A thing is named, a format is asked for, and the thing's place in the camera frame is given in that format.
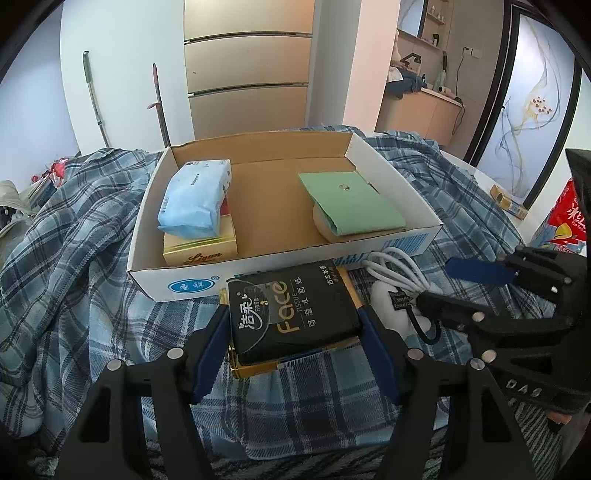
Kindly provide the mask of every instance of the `small box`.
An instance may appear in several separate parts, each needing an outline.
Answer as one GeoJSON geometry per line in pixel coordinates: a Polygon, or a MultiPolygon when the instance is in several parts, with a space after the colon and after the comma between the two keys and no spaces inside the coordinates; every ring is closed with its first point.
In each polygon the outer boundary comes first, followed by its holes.
{"type": "Polygon", "coordinates": [[[509,212],[511,215],[516,216],[519,220],[523,220],[527,216],[527,209],[515,202],[508,195],[501,190],[498,185],[491,187],[491,196],[495,199],[496,204],[501,207],[504,211],[509,212]]]}
{"type": "Polygon", "coordinates": [[[164,234],[164,261],[169,267],[202,265],[231,260],[238,256],[231,215],[220,217],[220,236],[186,240],[164,234]]]}

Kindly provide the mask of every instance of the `tissue box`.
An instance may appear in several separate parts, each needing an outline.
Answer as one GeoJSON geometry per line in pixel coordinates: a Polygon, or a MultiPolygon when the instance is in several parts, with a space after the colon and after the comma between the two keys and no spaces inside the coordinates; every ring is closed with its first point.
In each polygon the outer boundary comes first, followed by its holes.
{"type": "MultiPolygon", "coordinates": [[[[339,273],[340,278],[342,279],[347,292],[349,293],[351,299],[353,300],[353,305],[355,309],[361,307],[362,302],[357,294],[351,279],[349,278],[349,274],[345,270],[344,267],[337,267],[337,271],[339,273]]],[[[220,304],[230,305],[228,291],[225,288],[222,288],[220,291],[220,304]]],[[[234,347],[234,342],[231,340],[228,346],[228,362],[230,365],[230,370],[232,371],[232,375],[234,378],[248,378],[254,375],[259,375],[263,373],[272,372],[281,368],[282,366],[289,365],[292,362],[299,362],[301,359],[306,358],[308,356],[317,355],[319,352],[323,351],[333,351],[333,350],[341,350],[348,348],[350,346],[356,345],[359,343],[359,338],[357,336],[352,336],[350,338],[346,338],[339,342],[330,343],[328,345],[323,345],[319,348],[311,349],[306,353],[296,354],[296,355],[281,355],[280,358],[267,360],[264,362],[257,362],[254,364],[242,364],[238,358],[238,352],[234,347]]]]}
{"type": "Polygon", "coordinates": [[[242,365],[301,355],[355,337],[360,328],[332,260],[232,278],[228,297],[242,365]]]}
{"type": "Polygon", "coordinates": [[[164,261],[169,267],[183,267],[230,260],[238,256],[236,233],[226,200],[222,203],[220,236],[187,240],[164,234],[164,261]]]}
{"type": "Polygon", "coordinates": [[[498,185],[491,187],[491,197],[495,199],[496,204],[511,215],[523,220],[527,216],[527,210],[523,205],[514,202],[511,197],[505,194],[498,185]]]}

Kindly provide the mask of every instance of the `green paper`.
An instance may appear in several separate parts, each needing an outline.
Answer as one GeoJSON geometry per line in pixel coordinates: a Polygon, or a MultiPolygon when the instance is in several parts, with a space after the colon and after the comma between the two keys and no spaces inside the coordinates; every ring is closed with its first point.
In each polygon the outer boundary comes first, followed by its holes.
{"type": "Polygon", "coordinates": [[[356,171],[300,173],[300,180],[330,220],[330,228],[337,236],[405,226],[394,205],[356,171]]]}

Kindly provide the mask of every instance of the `bathroom counter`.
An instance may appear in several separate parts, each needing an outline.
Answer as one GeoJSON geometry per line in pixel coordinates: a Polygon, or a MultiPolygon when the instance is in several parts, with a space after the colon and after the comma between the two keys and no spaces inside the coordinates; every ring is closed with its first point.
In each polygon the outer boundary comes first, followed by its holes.
{"type": "Polygon", "coordinates": [[[459,107],[462,106],[462,104],[460,102],[456,102],[454,99],[446,97],[442,93],[436,92],[435,90],[431,90],[429,88],[421,88],[421,92],[428,93],[429,95],[433,95],[434,97],[440,98],[442,100],[445,100],[446,102],[450,102],[450,103],[457,105],[459,107]]]}
{"type": "Polygon", "coordinates": [[[441,146],[449,145],[461,108],[461,103],[433,90],[405,93],[401,99],[385,92],[376,130],[416,132],[441,146]]]}

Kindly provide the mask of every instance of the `bed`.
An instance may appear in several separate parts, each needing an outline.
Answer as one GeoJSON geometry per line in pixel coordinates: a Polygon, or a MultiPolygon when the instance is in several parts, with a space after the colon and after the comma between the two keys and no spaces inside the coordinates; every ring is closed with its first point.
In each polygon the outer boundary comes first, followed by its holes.
{"type": "MultiPolygon", "coordinates": [[[[328,130],[363,132],[350,127],[328,130]]],[[[416,263],[444,293],[503,308],[517,318],[539,317],[549,304],[519,288],[449,278],[451,257],[494,260],[521,239],[503,210],[469,172],[441,154],[435,142],[390,132],[366,141],[423,195],[443,228],[416,263]]],[[[152,361],[182,346],[205,326],[217,298],[154,303],[130,281],[126,259],[142,195],[159,154],[104,149],[66,168],[67,181],[35,217],[0,274],[0,411],[2,422],[33,448],[30,464],[51,476],[60,446],[86,391],[113,358],[152,361]]],[[[351,272],[363,300],[372,277],[351,272]]],[[[470,347],[443,329],[441,341],[420,347],[436,359],[465,363],[470,347]]],[[[513,403],[538,477],[550,479],[561,439],[545,412],[513,403]]],[[[156,478],[163,467],[154,411],[142,402],[156,478]]],[[[431,458],[435,478],[443,453],[449,403],[438,405],[431,458]]],[[[398,410],[379,392],[361,346],[323,352],[270,374],[233,379],[226,362],[211,394],[193,417],[221,478],[372,478],[398,410]],[[306,462],[299,456],[307,455],[306,462]]]]}

